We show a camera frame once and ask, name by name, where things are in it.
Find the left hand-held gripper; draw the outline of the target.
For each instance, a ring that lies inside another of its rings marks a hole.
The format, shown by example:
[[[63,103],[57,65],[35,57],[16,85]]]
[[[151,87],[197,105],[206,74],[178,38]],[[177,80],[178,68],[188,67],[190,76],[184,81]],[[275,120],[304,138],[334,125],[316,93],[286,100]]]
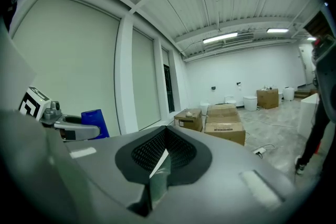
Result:
[[[62,115],[60,103],[52,101],[36,87],[30,86],[19,106],[22,115],[32,116],[46,127],[54,127],[60,131],[66,142],[91,140],[100,135],[100,128],[95,125],[84,125],[81,117]]]

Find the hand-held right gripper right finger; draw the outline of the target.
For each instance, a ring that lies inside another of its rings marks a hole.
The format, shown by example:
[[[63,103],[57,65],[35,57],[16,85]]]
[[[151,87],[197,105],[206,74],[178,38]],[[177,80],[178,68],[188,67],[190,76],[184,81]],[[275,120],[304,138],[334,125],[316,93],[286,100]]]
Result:
[[[296,191],[290,179],[246,147],[180,128],[205,144],[212,162],[193,184],[169,187],[153,210],[159,224],[284,224]]]

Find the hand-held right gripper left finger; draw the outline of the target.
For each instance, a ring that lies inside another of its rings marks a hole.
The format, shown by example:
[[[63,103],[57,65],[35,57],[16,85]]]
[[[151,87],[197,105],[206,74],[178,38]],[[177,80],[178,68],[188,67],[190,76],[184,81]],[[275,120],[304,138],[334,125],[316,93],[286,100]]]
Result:
[[[17,111],[0,110],[0,177],[21,224],[163,224],[102,190],[70,156],[60,134]]]

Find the blue object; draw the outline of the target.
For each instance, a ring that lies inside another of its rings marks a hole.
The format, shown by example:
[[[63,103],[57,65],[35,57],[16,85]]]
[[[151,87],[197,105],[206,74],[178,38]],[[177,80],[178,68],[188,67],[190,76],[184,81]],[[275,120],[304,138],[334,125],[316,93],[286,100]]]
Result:
[[[102,139],[110,137],[102,111],[100,109],[82,112],[81,124],[93,125],[99,128],[100,133],[94,139]]]

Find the white power strip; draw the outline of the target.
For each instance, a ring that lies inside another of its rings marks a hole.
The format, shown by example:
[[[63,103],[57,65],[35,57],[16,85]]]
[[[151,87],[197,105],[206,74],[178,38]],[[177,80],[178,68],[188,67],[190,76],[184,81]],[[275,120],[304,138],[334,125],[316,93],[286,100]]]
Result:
[[[266,149],[264,147],[257,148],[253,151],[253,153],[257,156],[259,156],[261,159],[263,159],[263,153],[266,152]]]

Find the brown cardboard box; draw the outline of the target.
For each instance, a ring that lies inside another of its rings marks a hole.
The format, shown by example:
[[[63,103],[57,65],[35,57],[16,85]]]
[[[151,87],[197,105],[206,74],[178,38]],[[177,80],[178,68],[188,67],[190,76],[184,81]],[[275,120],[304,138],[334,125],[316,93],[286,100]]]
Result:
[[[233,104],[212,105],[207,110],[205,123],[241,122],[237,108]]]
[[[246,131],[240,122],[206,123],[205,134],[245,145]]]
[[[264,109],[273,109],[279,106],[278,89],[257,90],[257,104]]]
[[[192,118],[187,118],[185,116],[187,111],[190,111],[193,114]],[[185,109],[181,111],[174,116],[174,125],[201,132],[203,129],[201,109]]]

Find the wide white roller blind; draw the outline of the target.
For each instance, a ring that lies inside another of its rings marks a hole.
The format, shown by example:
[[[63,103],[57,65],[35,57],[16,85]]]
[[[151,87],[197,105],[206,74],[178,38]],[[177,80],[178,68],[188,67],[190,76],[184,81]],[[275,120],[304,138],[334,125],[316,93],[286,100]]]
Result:
[[[13,41],[35,71],[32,85],[65,114],[102,111],[110,136],[119,135],[114,53],[119,21],[72,0],[37,0]]]

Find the dark window pane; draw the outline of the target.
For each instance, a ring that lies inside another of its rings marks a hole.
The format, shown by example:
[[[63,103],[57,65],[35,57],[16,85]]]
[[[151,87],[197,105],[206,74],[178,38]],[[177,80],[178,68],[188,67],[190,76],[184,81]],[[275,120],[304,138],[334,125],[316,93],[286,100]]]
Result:
[[[169,107],[169,113],[172,113],[172,112],[175,111],[175,106],[174,106],[174,98],[173,98],[170,68],[167,65],[163,65],[163,67],[164,67],[164,76],[165,76],[165,84],[166,84],[167,102],[168,102],[168,107]]]

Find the white block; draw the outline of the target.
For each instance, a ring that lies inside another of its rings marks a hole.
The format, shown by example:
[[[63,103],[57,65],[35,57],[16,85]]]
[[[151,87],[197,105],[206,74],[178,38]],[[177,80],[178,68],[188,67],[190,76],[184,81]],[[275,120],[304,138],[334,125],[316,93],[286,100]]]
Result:
[[[300,102],[298,133],[305,138],[310,135],[318,103],[319,96],[317,93],[302,99]]]

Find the white round tub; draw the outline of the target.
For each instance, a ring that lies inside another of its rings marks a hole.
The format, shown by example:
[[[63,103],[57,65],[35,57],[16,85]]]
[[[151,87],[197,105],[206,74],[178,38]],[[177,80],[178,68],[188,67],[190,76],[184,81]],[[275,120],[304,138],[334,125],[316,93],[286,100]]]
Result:
[[[282,93],[283,99],[286,101],[292,101],[295,98],[295,89],[292,87],[285,87]]]

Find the white door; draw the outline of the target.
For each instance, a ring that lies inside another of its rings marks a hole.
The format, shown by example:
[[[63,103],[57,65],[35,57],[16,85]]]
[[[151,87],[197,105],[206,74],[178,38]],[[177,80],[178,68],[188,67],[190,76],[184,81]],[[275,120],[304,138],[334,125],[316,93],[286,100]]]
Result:
[[[299,50],[306,75],[306,84],[312,84],[315,77],[315,67],[312,63],[312,46],[303,44],[299,46]]]

